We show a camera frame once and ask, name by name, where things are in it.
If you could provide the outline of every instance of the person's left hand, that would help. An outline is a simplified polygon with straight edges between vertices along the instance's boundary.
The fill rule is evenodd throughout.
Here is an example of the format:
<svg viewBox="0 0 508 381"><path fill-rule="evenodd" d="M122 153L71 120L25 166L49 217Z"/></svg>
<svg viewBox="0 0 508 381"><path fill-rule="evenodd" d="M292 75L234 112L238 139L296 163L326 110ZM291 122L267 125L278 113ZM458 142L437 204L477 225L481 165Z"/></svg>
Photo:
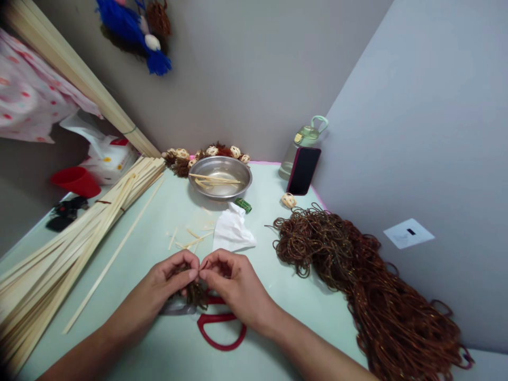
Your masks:
<svg viewBox="0 0 508 381"><path fill-rule="evenodd" d="M178 273L180 266L190 270ZM102 326L106 334L122 345L134 345L150 329L166 300L197 278L199 258L182 250L153 266Z"/></svg>

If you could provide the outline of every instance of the polka dot fabric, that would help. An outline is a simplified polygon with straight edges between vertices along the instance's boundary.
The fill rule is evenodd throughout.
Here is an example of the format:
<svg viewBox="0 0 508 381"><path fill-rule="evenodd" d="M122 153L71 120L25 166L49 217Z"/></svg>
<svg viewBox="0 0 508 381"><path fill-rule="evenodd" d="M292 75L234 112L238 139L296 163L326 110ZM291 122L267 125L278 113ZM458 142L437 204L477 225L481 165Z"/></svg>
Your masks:
<svg viewBox="0 0 508 381"><path fill-rule="evenodd" d="M0 137L54 143L53 124L80 107L102 118L95 103L0 29Z"/></svg>

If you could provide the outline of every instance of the bottle handle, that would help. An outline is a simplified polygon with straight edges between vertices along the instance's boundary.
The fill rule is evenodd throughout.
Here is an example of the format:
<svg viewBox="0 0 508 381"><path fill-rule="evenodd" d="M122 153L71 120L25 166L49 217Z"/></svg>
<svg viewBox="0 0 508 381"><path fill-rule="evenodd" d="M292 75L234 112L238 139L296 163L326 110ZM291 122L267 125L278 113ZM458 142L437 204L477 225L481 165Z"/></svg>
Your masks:
<svg viewBox="0 0 508 381"><path fill-rule="evenodd" d="M314 119L320 120L322 122L321 125L324 124L324 127L319 130L319 133L321 133L324 130L326 130L326 127L328 127L328 119L326 119L324 116L316 115L311 120L311 127L314 127Z"/></svg>

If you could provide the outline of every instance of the water bottle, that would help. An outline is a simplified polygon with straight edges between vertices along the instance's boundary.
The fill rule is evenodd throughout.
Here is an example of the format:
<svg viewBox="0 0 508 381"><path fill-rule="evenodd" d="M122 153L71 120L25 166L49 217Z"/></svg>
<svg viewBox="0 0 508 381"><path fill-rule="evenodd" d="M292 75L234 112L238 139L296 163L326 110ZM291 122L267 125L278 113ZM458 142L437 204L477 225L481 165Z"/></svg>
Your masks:
<svg viewBox="0 0 508 381"><path fill-rule="evenodd" d="M322 122L320 130L314 127L314 120L317 119ZM328 127L328 120L324 116L316 115L311 120L310 126L303 126L297 133L293 141L287 148L284 160L279 168L279 176L285 180L289 180L291 171L293 169L293 162L295 161L296 150L300 147L312 147L318 141L319 135Z"/></svg>

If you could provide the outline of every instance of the black object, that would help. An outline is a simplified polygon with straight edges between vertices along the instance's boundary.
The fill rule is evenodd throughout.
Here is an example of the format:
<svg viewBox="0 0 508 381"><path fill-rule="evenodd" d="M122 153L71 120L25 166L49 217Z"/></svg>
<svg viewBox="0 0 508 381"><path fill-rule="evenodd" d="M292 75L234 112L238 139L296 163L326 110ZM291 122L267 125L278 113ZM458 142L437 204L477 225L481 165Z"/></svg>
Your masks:
<svg viewBox="0 0 508 381"><path fill-rule="evenodd" d="M53 208L51 215L55 215L47 224L46 228L61 232L78 216L78 209L88 209L88 201L82 196L74 197L68 201L62 201Z"/></svg>
<svg viewBox="0 0 508 381"><path fill-rule="evenodd" d="M298 148L286 192L297 196L307 194L320 155L321 150L319 148Z"/></svg>
<svg viewBox="0 0 508 381"><path fill-rule="evenodd" d="M46 228L52 231L56 231L57 233L60 233L67 226L71 225L74 220L75 219L73 218L58 216L50 220L46 224Z"/></svg>

